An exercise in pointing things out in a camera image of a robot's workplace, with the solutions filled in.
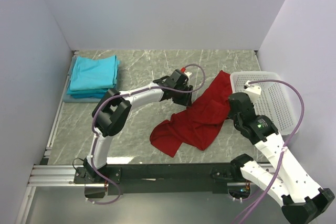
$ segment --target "perforated basket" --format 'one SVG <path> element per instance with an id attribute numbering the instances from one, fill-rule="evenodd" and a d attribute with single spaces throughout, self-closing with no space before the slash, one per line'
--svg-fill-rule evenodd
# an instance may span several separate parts
<path id="1" fill-rule="evenodd" d="M 264 71 L 234 72 L 230 76 L 232 91 L 242 92 L 246 81 L 259 81 L 266 79 L 281 80 L 278 74 Z M 255 104 L 256 113 L 268 116 L 282 135 L 289 135 L 297 119 L 294 116 L 292 104 L 288 99 L 285 85 L 275 82 L 257 83 L 262 92 Z"/>

